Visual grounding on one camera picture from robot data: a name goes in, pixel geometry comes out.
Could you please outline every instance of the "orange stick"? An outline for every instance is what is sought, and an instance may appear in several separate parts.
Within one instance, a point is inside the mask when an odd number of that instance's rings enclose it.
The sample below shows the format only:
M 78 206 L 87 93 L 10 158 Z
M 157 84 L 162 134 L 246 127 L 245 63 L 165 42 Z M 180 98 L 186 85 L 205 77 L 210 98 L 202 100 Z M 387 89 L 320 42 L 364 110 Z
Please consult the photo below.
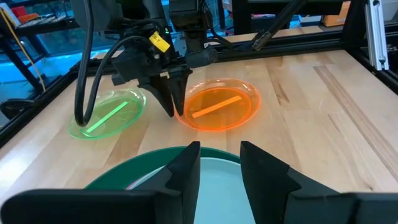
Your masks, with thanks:
M 205 115 L 207 113 L 210 113 L 212 111 L 218 110 L 218 109 L 220 109 L 220 108 L 222 108 L 224 106 L 230 105 L 231 103 L 234 103 L 234 102 L 239 101 L 239 100 L 242 100 L 242 98 L 240 96 L 234 96 L 234 97 L 232 97 L 232 98 L 230 98 L 228 100 L 224 100 L 222 102 L 219 102 L 216 105 L 209 106 L 206 109 L 203 109 L 201 111 L 193 113 L 192 117 L 193 118 L 198 118 L 200 116 L 203 116 L 203 115 Z

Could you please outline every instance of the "orange plate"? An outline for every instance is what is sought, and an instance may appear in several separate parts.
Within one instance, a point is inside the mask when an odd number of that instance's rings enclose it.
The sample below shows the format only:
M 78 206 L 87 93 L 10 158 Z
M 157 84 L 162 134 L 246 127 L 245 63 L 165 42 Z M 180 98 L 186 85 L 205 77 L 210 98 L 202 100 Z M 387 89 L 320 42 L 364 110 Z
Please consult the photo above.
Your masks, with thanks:
M 257 90 L 237 79 L 208 80 L 187 93 L 184 115 L 177 117 L 202 131 L 235 128 L 249 120 L 260 106 Z

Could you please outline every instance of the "black cable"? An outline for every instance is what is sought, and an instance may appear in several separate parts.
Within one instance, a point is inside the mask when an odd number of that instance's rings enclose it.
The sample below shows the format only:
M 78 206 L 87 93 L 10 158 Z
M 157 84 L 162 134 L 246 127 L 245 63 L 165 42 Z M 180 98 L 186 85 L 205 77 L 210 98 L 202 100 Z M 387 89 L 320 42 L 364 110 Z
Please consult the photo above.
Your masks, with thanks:
M 87 122 L 84 119 L 83 114 L 83 104 L 85 99 L 85 89 L 86 89 L 86 81 L 87 81 L 87 71 L 88 71 L 88 62 L 90 60 L 91 54 L 91 46 L 93 45 L 93 33 L 94 33 L 94 20 L 93 20 L 93 11 L 91 9 L 91 0 L 83 0 L 85 4 L 85 12 L 86 12 L 86 21 L 87 21 L 87 30 L 86 30 L 86 43 L 83 54 L 81 56 L 79 74 L 77 78 L 76 84 L 76 92 L 75 92 L 75 120 L 79 126 L 86 126 Z
M 128 37 L 125 37 L 125 38 L 119 40 L 110 48 L 110 50 L 104 56 L 104 59 L 102 59 L 101 63 L 99 64 L 98 70 L 95 74 L 93 86 L 91 87 L 91 92 L 90 92 L 90 96 L 88 99 L 86 113 L 84 115 L 83 124 L 86 125 L 89 122 L 91 115 L 93 114 L 95 99 L 96 99 L 97 92 L 98 92 L 98 87 L 100 86 L 102 73 L 103 73 L 103 70 L 104 70 L 108 60 L 112 58 L 114 53 L 117 50 L 119 50 L 119 48 L 122 47 L 125 42 L 134 40 L 134 39 L 141 40 L 141 41 L 147 43 L 149 47 L 152 45 L 152 43 L 149 41 L 149 39 L 147 39 L 145 37 L 131 35 L 131 36 L 128 36 Z
M 204 2 L 202 5 L 203 12 L 205 12 L 206 9 L 209 10 L 208 6 L 206 5 L 206 2 Z M 233 49 L 234 45 L 229 40 L 225 39 L 224 37 L 222 37 L 216 33 L 216 31 L 214 30 L 214 28 L 215 28 L 214 25 L 209 21 L 209 19 L 206 16 L 205 16 L 205 20 L 206 20 L 207 25 L 210 27 L 211 34 L 213 34 L 213 36 L 210 37 L 210 39 L 217 38 L 218 40 L 220 40 L 220 42 L 217 42 L 217 43 L 220 43 L 229 49 Z
M 233 49 L 234 48 L 234 45 L 229 40 L 227 40 L 224 37 L 218 35 L 213 27 L 210 28 L 210 32 L 211 32 L 211 34 L 213 34 L 213 38 L 217 38 L 220 41 L 222 41 L 224 43 L 223 45 L 225 45 L 227 48 L 229 48 L 229 49 Z

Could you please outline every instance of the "transparent plate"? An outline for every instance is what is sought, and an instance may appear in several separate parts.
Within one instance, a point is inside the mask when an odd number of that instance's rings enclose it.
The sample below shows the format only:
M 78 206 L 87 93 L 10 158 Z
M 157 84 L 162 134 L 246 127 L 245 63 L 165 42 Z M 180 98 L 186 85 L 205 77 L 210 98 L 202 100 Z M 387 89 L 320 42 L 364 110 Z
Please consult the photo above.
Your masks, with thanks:
M 207 80 L 186 94 L 183 124 L 202 131 L 238 127 L 252 118 L 261 97 L 251 84 L 232 78 Z
M 113 90 L 98 95 L 90 122 L 76 124 L 72 116 L 68 132 L 78 139 L 99 139 L 116 134 L 130 126 L 143 113 L 146 97 L 138 89 Z
M 127 189 L 134 189 L 161 168 L 141 177 Z M 217 158 L 200 159 L 200 186 L 194 223 L 255 224 L 240 164 Z

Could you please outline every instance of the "green stick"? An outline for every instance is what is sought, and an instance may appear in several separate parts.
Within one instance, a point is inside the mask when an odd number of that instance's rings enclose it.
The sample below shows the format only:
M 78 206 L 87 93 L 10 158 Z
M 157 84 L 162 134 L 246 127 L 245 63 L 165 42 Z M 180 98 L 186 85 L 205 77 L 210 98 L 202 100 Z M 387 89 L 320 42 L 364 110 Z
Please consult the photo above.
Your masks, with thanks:
M 98 128 L 101 124 L 103 124 L 107 119 L 112 117 L 114 114 L 116 114 L 119 110 L 121 110 L 123 107 L 125 107 L 128 104 L 128 102 L 124 102 L 120 104 L 117 108 L 113 109 L 111 112 L 109 112 L 105 117 L 101 118 L 97 123 L 92 125 L 91 128 L 87 129 L 87 133 L 91 133 L 94 131 L 96 128 Z

